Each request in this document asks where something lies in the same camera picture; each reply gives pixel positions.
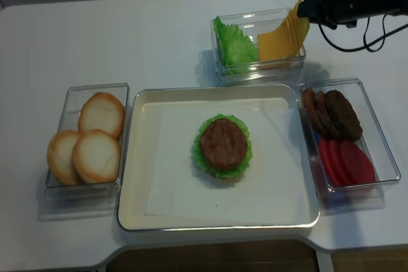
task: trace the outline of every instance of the red tomato slice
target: red tomato slice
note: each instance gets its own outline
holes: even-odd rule
[[[341,178],[341,182],[344,182],[344,185],[357,184],[357,182],[354,180],[353,176],[349,172],[343,159],[340,157],[340,144],[341,142],[337,140],[330,140],[328,142],[329,160],[332,161],[334,171],[336,171],[338,176]]]
[[[370,160],[355,143],[343,140],[340,144],[340,157],[357,184],[375,182]]]
[[[341,178],[337,175],[336,171],[332,167],[332,163],[329,160],[329,144],[328,142],[322,138],[319,142],[319,154],[321,158],[321,162],[323,163],[324,172],[326,172],[330,183],[334,187],[342,186]]]

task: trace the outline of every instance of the burger patty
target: burger patty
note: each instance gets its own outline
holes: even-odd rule
[[[200,149],[205,160],[219,171],[239,166],[248,144],[239,126],[226,118],[212,122],[200,137]]]
[[[312,89],[305,89],[302,92],[302,104],[303,108],[305,109],[306,116],[312,127],[326,140],[330,139],[330,135],[323,127],[319,115],[317,114],[316,106],[315,106],[315,99],[314,99],[314,91]]]
[[[338,90],[331,90],[324,97],[326,108],[334,125],[349,141],[358,140],[363,134],[360,121],[350,102]]]
[[[316,105],[317,115],[320,119],[321,124],[323,125],[324,129],[328,132],[331,138],[335,140],[343,139],[339,130],[333,124],[332,118],[330,118],[329,113],[326,109],[326,103],[324,101],[324,94],[322,92],[318,92],[314,95],[314,102]]]

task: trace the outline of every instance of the clear plastic container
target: clear plastic container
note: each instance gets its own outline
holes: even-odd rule
[[[363,128],[363,135],[355,143],[370,159],[376,182],[359,185],[334,187],[326,175],[317,145],[320,135],[312,128],[304,112],[301,97],[298,99],[303,131],[305,133],[310,165],[314,172],[316,189],[320,198],[326,203],[345,202],[355,199],[369,199],[383,197],[384,193],[399,182],[401,174],[395,164],[390,148],[386,142],[375,113],[368,100],[363,84],[359,79],[341,79],[323,82],[307,83],[300,87],[300,93],[307,88],[314,92],[328,92],[338,90],[349,100]]]
[[[114,95],[125,107],[125,123],[122,136],[119,139],[120,161],[118,177],[108,183],[93,183],[82,185],[61,185],[48,170],[45,180],[45,196],[47,199],[80,199],[94,197],[116,196],[120,191],[122,173],[126,156],[126,139],[128,126],[128,94],[129,86],[126,83],[72,87],[66,94],[64,109],[59,122],[58,132],[64,130],[78,130],[78,119],[82,106],[97,92],[107,92]]]
[[[288,13],[289,8],[283,8],[226,15],[219,18],[224,24],[237,25],[244,35],[248,35],[251,41],[258,46],[258,34],[276,29]],[[302,46],[296,57],[224,66],[222,64],[218,38],[214,31],[214,20],[211,21],[211,38],[215,57],[215,76],[221,85],[252,85],[265,82],[294,85],[298,82],[306,58],[304,46]]]

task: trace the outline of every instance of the burger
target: burger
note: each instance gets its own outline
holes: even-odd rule
[[[219,114],[199,128],[194,159],[201,170],[217,178],[234,178],[244,173],[251,158],[248,128],[235,116]]]

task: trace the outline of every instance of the yellow cheese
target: yellow cheese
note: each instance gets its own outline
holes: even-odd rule
[[[293,44],[289,23],[286,19],[275,30],[258,35],[258,52],[260,61],[270,61],[291,56]]]
[[[258,35],[260,61],[284,59],[298,55],[309,31],[309,19],[298,17],[299,0],[275,30]]]
[[[288,15],[286,16],[286,20],[288,21],[289,24],[289,31],[291,34],[291,41],[292,41],[292,56],[296,55],[298,53],[298,43],[297,43],[297,38],[296,38],[296,31],[295,31],[295,27],[293,25],[293,21],[292,21],[292,14],[291,14],[292,10],[289,11]]]

